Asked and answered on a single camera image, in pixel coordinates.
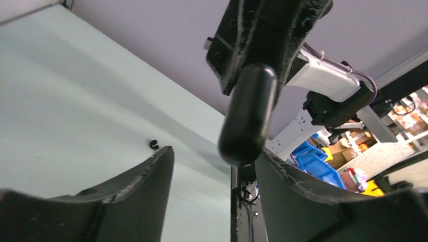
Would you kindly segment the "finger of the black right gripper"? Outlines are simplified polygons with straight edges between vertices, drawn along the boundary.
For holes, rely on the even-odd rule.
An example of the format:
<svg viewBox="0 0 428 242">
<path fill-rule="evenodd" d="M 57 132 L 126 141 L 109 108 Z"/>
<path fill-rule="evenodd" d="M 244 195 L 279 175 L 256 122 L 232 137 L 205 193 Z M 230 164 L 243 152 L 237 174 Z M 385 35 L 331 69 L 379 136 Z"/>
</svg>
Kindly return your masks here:
<svg viewBox="0 0 428 242">
<path fill-rule="evenodd" d="M 236 85 L 265 3 L 229 1 L 215 35 L 207 39 L 205 59 L 224 95 L 230 95 Z"/>
<path fill-rule="evenodd" d="M 272 30 L 268 35 L 268 65 L 278 77 L 275 100 L 279 99 L 287 83 L 292 63 L 315 23 L 326 15 L 333 1 L 267 1 L 267 23 Z"/>
</svg>

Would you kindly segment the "black earbud charging case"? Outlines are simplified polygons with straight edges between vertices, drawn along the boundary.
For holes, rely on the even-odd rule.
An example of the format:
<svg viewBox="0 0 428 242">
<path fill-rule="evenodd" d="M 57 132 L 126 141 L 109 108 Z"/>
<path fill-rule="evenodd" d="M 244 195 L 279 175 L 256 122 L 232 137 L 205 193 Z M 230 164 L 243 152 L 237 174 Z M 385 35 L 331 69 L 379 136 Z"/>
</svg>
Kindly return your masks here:
<svg viewBox="0 0 428 242">
<path fill-rule="evenodd" d="M 262 152 L 268 135 L 278 78 L 268 65 L 246 66 L 239 75 L 218 140 L 223 161 L 246 167 Z"/>
</svg>

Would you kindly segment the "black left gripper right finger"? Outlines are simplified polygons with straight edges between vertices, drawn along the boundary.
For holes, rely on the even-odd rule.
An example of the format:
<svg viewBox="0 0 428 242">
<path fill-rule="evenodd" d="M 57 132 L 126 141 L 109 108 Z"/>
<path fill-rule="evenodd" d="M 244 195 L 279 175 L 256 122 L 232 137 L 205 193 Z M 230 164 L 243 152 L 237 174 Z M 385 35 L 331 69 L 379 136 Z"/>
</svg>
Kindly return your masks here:
<svg viewBox="0 0 428 242">
<path fill-rule="evenodd" d="M 427 191 L 382 197 L 321 181 L 264 149 L 255 162 L 269 241 L 427 241 Z"/>
</svg>

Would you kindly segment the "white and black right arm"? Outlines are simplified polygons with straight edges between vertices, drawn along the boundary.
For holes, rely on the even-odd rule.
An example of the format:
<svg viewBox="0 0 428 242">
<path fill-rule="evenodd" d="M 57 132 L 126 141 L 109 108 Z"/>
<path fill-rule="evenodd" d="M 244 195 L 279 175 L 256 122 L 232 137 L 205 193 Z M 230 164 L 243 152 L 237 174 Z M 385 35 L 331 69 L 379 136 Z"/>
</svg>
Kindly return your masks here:
<svg viewBox="0 0 428 242">
<path fill-rule="evenodd" d="M 334 129 L 370 105 L 374 80 L 315 51 L 305 41 L 332 1 L 230 1 L 206 61 L 231 96 L 218 141 L 220 156 L 244 167 L 262 153 L 272 112 L 285 86 L 308 90 L 295 124 L 282 144 L 291 153 L 310 135 Z"/>
</svg>

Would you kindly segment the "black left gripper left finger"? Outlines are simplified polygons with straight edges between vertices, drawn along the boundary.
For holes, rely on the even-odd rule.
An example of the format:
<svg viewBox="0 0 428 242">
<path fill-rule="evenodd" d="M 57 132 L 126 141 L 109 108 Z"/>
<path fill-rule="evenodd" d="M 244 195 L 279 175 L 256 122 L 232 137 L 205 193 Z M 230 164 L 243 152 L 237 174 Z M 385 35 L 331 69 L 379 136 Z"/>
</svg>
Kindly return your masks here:
<svg viewBox="0 0 428 242">
<path fill-rule="evenodd" d="M 73 196 L 42 199 L 2 189 L 1 241 L 160 241 L 174 161 L 165 146 Z"/>
</svg>

